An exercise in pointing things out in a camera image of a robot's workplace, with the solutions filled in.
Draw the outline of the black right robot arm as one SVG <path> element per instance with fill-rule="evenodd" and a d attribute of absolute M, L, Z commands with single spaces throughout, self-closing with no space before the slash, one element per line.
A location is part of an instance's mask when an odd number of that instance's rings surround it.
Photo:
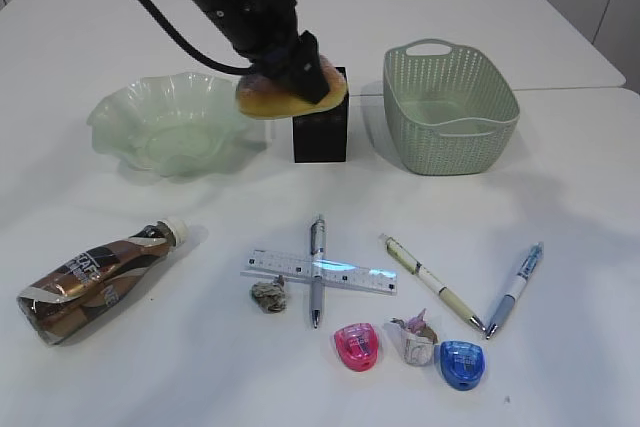
<path fill-rule="evenodd" d="M 329 93 L 318 42 L 298 30 L 296 0 L 192 1 L 259 74 L 312 104 Z"/>

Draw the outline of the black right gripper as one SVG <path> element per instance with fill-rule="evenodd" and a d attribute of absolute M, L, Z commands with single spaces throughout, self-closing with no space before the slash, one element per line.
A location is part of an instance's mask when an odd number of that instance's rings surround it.
<path fill-rule="evenodd" d="M 219 30 L 234 50 L 260 74 L 282 76 L 287 90 L 311 104 L 328 93 L 318 42 L 309 31 L 298 34 L 296 0 L 244 0 L 223 10 Z"/>

